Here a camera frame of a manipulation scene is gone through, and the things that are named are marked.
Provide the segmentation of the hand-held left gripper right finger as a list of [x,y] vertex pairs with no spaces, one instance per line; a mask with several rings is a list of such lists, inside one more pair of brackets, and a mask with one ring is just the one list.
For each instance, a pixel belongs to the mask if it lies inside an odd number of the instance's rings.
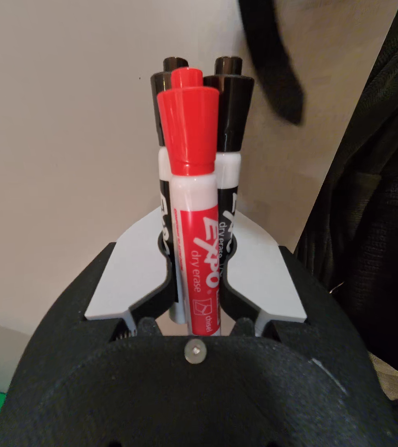
[[306,311],[275,239],[236,211],[232,251],[224,263],[220,304],[231,319],[248,318],[256,336],[271,321],[304,323]]

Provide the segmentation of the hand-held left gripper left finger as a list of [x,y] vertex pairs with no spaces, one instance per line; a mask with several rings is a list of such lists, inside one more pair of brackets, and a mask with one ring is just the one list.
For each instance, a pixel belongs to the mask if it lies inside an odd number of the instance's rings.
[[142,318],[157,319],[171,307],[177,283],[161,231],[156,208],[117,239],[85,311],[87,320],[120,318],[137,328]]

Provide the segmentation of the red dry erase marker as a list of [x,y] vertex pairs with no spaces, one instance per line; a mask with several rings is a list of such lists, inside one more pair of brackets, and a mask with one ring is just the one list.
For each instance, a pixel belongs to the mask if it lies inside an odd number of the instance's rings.
[[221,335],[218,188],[219,92],[202,71],[179,68],[157,95],[171,169],[174,241],[189,334]]

